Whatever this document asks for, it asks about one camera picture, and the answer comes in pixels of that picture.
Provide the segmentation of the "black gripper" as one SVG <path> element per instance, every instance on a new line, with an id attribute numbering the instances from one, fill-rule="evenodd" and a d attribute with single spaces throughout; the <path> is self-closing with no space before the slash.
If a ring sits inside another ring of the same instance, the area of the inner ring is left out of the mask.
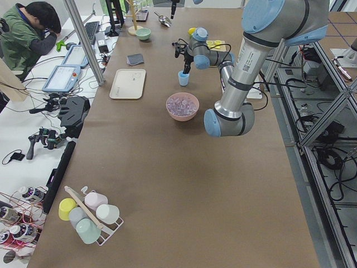
<path id="1" fill-rule="evenodd" d="M 184 54 L 184 69 L 183 69 L 183 74 L 188 74 L 190 72 L 190 64 L 194 61 L 193 56 L 189 55 L 188 53 Z"/>
<path id="2" fill-rule="evenodd" d="M 172 6 L 171 6 L 171 19 L 174 19 L 175 12 L 176 12 L 176 5 L 179 3 L 179 0 L 171 0 Z"/>

